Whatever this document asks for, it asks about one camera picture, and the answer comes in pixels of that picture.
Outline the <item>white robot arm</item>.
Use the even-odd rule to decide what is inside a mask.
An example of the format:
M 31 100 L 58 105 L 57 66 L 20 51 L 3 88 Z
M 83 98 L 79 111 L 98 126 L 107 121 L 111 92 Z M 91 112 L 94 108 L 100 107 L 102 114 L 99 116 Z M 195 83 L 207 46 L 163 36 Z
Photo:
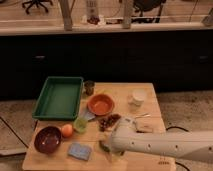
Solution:
M 111 135 L 112 152 L 141 152 L 213 164 L 213 131 L 138 133 L 136 120 L 122 117 Z

